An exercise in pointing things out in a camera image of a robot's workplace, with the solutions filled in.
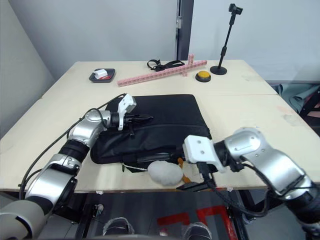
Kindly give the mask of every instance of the wooden table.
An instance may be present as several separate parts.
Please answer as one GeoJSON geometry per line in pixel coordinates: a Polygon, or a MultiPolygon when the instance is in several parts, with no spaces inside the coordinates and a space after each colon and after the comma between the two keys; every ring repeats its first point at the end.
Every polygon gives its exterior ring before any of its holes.
{"type": "MultiPolygon", "coordinates": [[[[211,81],[195,80],[208,61],[183,77],[180,74],[135,85],[118,87],[116,80],[149,73],[145,62],[76,62],[10,129],[0,141],[0,190],[17,191],[32,161],[86,110],[98,107],[121,93],[132,96],[193,94],[215,142],[241,127],[259,128],[268,142],[296,161],[315,182],[320,182],[320,138],[276,92],[243,60],[226,60],[226,75],[212,74],[211,81]],[[91,83],[97,68],[115,68],[112,83],[91,83]]],[[[42,168],[66,139],[52,147],[34,167],[42,168]]],[[[122,172],[120,163],[99,165],[90,155],[77,176],[76,192],[167,190],[151,180],[148,173],[122,172]]],[[[202,182],[195,165],[184,164],[184,173],[202,182]]],[[[219,187],[257,188],[262,181],[250,169],[239,173],[216,173],[219,187]]]]}

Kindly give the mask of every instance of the pink ruler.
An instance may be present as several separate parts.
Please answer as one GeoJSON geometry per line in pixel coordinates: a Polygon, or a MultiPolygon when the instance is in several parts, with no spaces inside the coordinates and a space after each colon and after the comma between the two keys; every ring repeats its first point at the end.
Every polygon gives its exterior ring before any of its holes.
{"type": "Polygon", "coordinates": [[[206,64],[207,64],[207,60],[194,62],[194,55],[189,54],[187,65],[177,66],[174,68],[168,68],[163,71],[156,71],[156,72],[141,75],[141,76],[135,76],[135,77],[130,77],[130,78],[126,78],[126,79],[121,79],[121,80],[117,81],[117,84],[119,87],[123,87],[123,86],[132,85],[132,84],[147,82],[147,81],[154,80],[154,79],[160,79],[160,78],[164,78],[164,77],[167,77],[167,76],[170,76],[173,74],[179,74],[179,73],[182,73],[183,76],[186,76],[187,71],[190,71],[194,68],[197,68],[197,67],[200,67],[200,66],[203,66],[206,64]]]}

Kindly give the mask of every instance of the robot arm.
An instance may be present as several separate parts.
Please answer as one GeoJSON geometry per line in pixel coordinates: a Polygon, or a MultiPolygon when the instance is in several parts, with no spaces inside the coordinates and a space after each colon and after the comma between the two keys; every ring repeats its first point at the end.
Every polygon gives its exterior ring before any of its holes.
{"type": "Polygon", "coordinates": [[[0,239],[36,238],[55,210],[65,205],[77,185],[75,178],[99,134],[108,128],[122,130],[134,121],[150,116],[125,115],[136,106],[126,94],[118,112],[91,109],[71,131],[59,153],[55,154],[31,183],[24,200],[5,206],[0,212],[0,239]]]}
{"type": "Polygon", "coordinates": [[[190,135],[184,140],[183,151],[187,161],[213,164],[221,173],[226,166],[238,172],[248,161],[273,197],[295,214],[303,229],[313,236],[320,235],[320,189],[290,157],[272,148],[258,129],[241,128],[215,144],[206,137],[190,135]]]}

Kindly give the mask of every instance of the door hinge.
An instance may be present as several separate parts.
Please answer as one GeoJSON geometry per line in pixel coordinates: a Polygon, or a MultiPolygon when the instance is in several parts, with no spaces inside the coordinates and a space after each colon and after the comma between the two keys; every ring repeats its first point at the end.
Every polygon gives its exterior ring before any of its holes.
{"type": "Polygon", "coordinates": [[[181,29],[182,26],[182,16],[176,16],[176,28],[181,29]]]}

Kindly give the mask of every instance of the yellow button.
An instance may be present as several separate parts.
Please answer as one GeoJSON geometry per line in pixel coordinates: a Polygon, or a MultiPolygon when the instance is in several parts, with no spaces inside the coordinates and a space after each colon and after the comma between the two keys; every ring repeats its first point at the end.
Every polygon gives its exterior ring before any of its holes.
{"type": "Polygon", "coordinates": [[[200,71],[200,72],[198,72],[198,76],[199,76],[200,78],[206,79],[206,78],[209,78],[209,77],[210,77],[210,73],[207,72],[207,71],[200,71]]]}

